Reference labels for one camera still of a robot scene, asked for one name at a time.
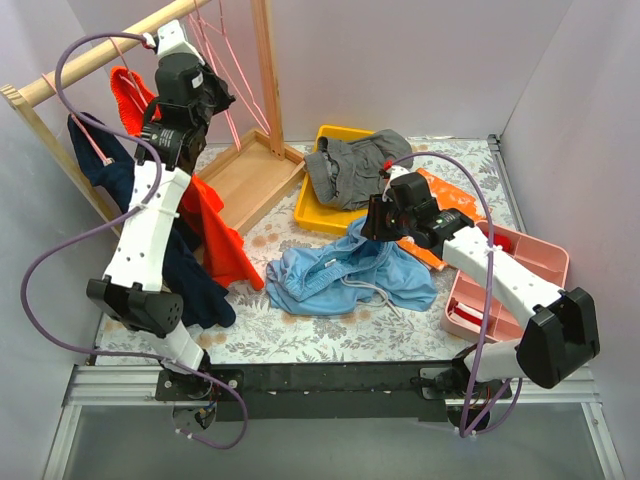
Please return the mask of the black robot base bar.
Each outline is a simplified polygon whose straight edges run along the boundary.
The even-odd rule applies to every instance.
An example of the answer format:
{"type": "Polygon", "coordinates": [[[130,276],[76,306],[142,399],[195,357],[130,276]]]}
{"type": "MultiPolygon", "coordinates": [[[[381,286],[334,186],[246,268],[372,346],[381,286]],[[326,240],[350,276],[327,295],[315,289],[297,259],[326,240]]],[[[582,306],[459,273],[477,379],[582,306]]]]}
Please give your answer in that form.
{"type": "Polygon", "coordinates": [[[167,368],[154,398],[200,404],[201,423],[390,419],[459,423],[466,388],[433,384],[448,361],[209,365],[207,379],[167,368]]]}

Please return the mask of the grey shorts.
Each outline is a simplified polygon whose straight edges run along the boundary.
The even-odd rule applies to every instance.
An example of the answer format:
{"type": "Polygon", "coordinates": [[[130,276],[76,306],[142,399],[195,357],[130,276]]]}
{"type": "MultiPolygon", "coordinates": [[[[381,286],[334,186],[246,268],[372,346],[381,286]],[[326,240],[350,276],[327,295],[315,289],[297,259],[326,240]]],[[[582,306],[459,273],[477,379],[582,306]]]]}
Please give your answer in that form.
{"type": "Polygon", "coordinates": [[[353,211],[367,207],[372,195],[383,192],[386,181],[380,171],[384,165],[411,153],[404,137],[385,129],[353,141],[321,136],[304,162],[317,200],[330,208],[353,211]]]}

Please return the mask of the pink hanger with navy garment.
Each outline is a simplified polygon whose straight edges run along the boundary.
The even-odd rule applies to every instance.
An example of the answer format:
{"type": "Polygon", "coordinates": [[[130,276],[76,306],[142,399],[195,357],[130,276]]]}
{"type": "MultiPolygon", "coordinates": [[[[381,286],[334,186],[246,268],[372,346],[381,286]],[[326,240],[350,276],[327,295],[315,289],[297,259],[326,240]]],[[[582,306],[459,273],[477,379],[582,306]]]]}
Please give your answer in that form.
{"type": "MultiPolygon", "coordinates": [[[[48,77],[44,73],[41,74],[41,77],[45,81],[45,83],[49,86],[49,88],[53,91],[53,93],[56,96],[59,96],[59,94],[57,92],[57,89],[55,87],[55,84],[51,80],[49,80],[48,77]]],[[[70,116],[71,116],[71,119],[74,122],[74,124],[83,133],[83,135],[85,136],[85,138],[89,142],[89,144],[92,147],[92,149],[94,150],[94,152],[98,155],[98,157],[101,160],[102,164],[104,166],[113,164],[114,160],[112,158],[108,157],[103,152],[103,150],[96,143],[96,141],[94,140],[93,136],[89,133],[89,131],[86,129],[85,125],[80,121],[80,119],[72,112],[70,112],[70,116]]]]}

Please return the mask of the pink compartment organizer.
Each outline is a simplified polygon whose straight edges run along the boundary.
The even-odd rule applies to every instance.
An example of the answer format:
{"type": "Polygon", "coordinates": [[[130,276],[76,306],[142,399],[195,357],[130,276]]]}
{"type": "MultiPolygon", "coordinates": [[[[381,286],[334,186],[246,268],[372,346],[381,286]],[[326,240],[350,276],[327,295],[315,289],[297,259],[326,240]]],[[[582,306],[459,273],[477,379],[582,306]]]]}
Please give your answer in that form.
{"type": "Polygon", "coordinates": [[[496,226],[494,234],[508,236],[513,250],[488,247],[488,223],[465,227],[444,244],[443,259],[458,270],[441,319],[442,328],[470,342],[481,327],[459,324],[449,316],[451,304],[464,303],[483,313],[489,308],[485,340],[496,343],[520,339],[533,307],[547,306],[565,287],[569,255],[561,247],[529,235],[496,226]],[[486,303],[488,255],[493,257],[491,301],[486,303]]]}

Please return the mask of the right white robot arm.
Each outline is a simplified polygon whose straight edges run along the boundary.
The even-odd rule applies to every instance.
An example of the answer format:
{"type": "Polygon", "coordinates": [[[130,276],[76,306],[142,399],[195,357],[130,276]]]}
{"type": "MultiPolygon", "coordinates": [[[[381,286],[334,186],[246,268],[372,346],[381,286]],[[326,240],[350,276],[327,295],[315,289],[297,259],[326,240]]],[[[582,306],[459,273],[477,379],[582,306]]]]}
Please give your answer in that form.
{"type": "Polygon", "coordinates": [[[442,210],[427,180],[393,167],[382,193],[369,200],[363,235],[375,241],[412,238],[490,292],[518,321],[520,339],[458,354],[452,364],[454,389],[475,397],[493,380],[527,378],[551,389],[600,352],[593,297],[576,287],[564,290],[488,244],[484,229],[456,208],[442,210]]]}

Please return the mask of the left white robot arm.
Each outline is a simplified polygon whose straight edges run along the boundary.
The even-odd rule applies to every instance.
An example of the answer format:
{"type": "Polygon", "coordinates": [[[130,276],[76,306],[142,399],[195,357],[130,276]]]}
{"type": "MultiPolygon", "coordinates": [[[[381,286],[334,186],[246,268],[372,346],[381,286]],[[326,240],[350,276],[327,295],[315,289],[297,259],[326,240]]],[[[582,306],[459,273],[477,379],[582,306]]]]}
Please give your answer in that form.
{"type": "Polygon", "coordinates": [[[102,279],[89,281],[86,293],[109,317],[140,333],[154,358],[180,373],[180,390],[200,400],[211,392],[213,377],[200,367],[204,351],[182,322],[181,296],[162,288],[162,268],[211,118],[234,99],[196,53],[161,57],[155,81],[158,95],[143,115],[134,155],[128,217],[102,279]]]}

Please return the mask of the navy blue garment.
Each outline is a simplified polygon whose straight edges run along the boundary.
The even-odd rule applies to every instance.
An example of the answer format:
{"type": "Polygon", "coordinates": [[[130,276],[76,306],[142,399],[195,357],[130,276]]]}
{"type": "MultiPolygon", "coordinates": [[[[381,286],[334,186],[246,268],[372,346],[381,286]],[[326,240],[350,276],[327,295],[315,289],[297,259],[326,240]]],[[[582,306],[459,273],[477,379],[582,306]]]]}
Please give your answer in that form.
{"type": "MultiPolygon", "coordinates": [[[[80,170],[92,186],[104,188],[125,213],[132,197],[134,160],[114,135],[82,123],[114,163],[102,164],[69,117],[67,127],[80,170]]],[[[204,329],[215,325],[230,327],[235,323],[236,314],[226,300],[228,290],[213,280],[196,260],[194,252],[200,246],[201,240],[191,227],[184,220],[176,219],[164,256],[164,280],[171,292],[183,299],[182,320],[186,326],[199,325],[204,329]]]]}

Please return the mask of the floral patterned table mat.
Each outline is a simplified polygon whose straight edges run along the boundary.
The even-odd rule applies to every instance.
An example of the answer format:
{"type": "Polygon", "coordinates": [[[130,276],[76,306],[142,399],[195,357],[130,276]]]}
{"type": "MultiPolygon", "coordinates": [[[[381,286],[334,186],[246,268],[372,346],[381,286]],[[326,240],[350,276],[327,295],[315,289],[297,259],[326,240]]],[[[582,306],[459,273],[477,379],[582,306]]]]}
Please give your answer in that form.
{"type": "MultiPolygon", "coordinates": [[[[518,229],[511,212],[509,194],[494,153],[496,139],[409,138],[414,151],[435,151],[449,155],[472,173],[491,207],[498,225],[518,229]]],[[[475,196],[467,178],[454,165],[431,156],[420,156],[414,167],[475,196]]],[[[293,247],[318,248],[336,236],[302,229],[294,219],[294,210],[302,182],[286,195],[244,237],[244,247],[254,268],[265,277],[269,261],[280,259],[293,247]]],[[[338,316],[300,316],[272,308],[265,291],[255,291],[247,282],[235,282],[228,288],[226,300],[236,313],[229,328],[214,326],[189,328],[192,338],[204,347],[215,363],[293,363],[343,361],[407,361],[450,359],[467,342],[446,333],[440,327],[445,302],[456,271],[431,270],[438,296],[423,313],[400,309],[396,316],[389,308],[359,304],[351,313],[338,316]]],[[[103,317],[96,338],[103,350],[151,352],[141,337],[116,321],[103,317]]]]}

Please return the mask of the orange tie-dye shorts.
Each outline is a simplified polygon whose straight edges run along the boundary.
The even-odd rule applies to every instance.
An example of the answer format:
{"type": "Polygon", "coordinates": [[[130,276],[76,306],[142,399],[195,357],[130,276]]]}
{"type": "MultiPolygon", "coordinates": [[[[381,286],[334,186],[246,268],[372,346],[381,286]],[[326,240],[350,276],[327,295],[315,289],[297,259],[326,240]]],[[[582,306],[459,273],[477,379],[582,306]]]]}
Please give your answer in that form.
{"type": "MultiPolygon", "coordinates": [[[[473,195],[429,173],[425,168],[418,168],[417,172],[426,179],[431,194],[437,200],[441,210],[455,208],[474,222],[486,219],[484,210],[473,195]]],[[[427,249],[419,248],[409,237],[404,237],[396,244],[429,269],[442,271],[448,266],[427,249]]]]}

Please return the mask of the yellow plastic tray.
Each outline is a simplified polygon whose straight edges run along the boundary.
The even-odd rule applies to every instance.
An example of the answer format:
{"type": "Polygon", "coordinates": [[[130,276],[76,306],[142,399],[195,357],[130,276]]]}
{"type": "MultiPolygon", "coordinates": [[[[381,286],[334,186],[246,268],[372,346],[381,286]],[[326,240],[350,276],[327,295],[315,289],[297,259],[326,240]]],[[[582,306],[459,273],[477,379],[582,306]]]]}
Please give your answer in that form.
{"type": "MultiPolygon", "coordinates": [[[[372,131],[349,128],[336,125],[322,125],[316,135],[313,151],[317,150],[318,141],[321,137],[352,142],[372,135],[372,131]]],[[[306,174],[301,193],[299,195],[295,210],[294,219],[301,228],[328,233],[334,235],[344,235],[347,227],[356,219],[367,215],[369,198],[363,199],[361,209],[339,209],[330,205],[322,204],[316,196],[312,179],[306,174]]]]}

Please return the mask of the red cloth in organizer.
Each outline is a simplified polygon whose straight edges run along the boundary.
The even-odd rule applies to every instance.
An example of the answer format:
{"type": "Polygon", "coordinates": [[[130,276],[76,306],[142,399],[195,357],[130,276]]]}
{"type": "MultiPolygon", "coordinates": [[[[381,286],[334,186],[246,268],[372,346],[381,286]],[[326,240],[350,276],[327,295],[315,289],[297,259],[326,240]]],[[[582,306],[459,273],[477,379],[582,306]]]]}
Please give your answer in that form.
{"type": "Polygon", "coordinates": [[[512,240],[508,236],[502,234],[494,234],[493,244],[496,248],[499,248],[505,253],[510,253],[513,250],[512,240]]]}

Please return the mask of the light blue shorts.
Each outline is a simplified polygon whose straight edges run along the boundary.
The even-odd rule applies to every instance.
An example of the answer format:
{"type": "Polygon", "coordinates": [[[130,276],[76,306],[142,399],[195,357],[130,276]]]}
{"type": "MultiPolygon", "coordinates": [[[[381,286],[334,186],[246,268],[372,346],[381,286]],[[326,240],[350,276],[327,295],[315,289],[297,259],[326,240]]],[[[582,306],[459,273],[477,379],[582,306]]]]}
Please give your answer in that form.
{"type": "Polygon", "coordinates": [[[353,221],[345,236],[321,248],[289,248],[269,262],[271,305],[310,316],[351,313],[374,300],[394,313],[428,310],[437,297],[428,268],[394,242],[365,238],[364,222],[353,221]]]}

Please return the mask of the bright orange garment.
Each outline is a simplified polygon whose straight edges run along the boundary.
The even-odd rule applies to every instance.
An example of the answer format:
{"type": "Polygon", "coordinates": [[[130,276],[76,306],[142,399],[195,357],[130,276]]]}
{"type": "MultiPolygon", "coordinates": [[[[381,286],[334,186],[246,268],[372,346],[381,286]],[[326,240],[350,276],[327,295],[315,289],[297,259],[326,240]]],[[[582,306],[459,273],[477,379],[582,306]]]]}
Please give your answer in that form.
{"type": "MultiPolygon", "coordinates": [[[[118,111],[127,133],[138,137],[144,114],[127,114],[119,108],[118,111]]],[[[222,220],[220,211],[223,207],[215,190],[194,175],[182,196],[179,212],[204,242],[203,266],[213,280],[224,287],[247,280],[253,289],[260,291],[265,286],[264,280],[245,254],[240,234],[222,220]]]]}

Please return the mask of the red cloth front compartment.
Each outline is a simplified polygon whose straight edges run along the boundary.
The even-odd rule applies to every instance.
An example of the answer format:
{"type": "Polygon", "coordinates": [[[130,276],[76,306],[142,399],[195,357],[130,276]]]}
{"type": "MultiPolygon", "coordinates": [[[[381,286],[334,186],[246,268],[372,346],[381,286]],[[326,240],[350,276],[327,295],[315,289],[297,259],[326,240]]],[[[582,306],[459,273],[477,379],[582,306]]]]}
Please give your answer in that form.
{"type": "Polygon", "coordinates": [[[449,310],[450,318],[459,324],[475,325],[481,327],[483,323],[483,313],[464,303],[454,302],[449,310]]]}

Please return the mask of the pink hanger with orange garment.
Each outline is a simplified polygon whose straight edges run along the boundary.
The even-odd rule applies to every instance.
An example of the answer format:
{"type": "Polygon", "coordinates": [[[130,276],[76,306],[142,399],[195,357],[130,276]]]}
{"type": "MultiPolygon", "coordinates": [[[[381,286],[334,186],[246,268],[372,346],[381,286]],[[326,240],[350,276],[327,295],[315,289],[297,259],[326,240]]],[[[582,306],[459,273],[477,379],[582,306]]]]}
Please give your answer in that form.
{"type": "Polygon", "coordinates": [[[115,40],[109,38],[121,60],[120,66],[114,66],[110,73],[110,86],[118,108],[127,114],[133,112],[143,115],[155,95],[147,88],[141,76],[131,70],[124,54],[115,40]]]}

